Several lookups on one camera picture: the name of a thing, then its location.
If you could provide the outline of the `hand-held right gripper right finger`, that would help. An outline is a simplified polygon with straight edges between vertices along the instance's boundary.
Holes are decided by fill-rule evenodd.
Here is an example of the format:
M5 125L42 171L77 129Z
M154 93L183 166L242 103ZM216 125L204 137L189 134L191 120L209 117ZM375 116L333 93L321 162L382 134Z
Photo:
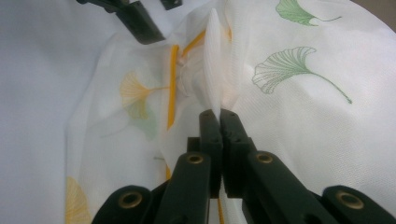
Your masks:
M236 113L220 112L227 195L243 198L270 224L338 224L276 155L259 151Z

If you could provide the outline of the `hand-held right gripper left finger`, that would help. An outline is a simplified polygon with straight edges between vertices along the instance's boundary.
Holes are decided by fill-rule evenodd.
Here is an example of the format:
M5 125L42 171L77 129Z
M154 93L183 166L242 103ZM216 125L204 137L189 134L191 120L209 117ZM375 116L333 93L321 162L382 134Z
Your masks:
M153 224L207 224L211 198L219 197L222 139L211 109L199 115L199 137L189 137L168 181Z

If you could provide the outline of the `leaf print mesh laundry bag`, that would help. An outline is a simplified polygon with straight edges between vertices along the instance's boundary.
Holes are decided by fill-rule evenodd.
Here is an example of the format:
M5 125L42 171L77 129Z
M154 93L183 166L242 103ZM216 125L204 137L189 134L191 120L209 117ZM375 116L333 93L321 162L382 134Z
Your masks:
M65 224L161 183L207 109L235 112L308 189L396 216L396 33L352 0L210 0L160 44L109 39L68 127Z

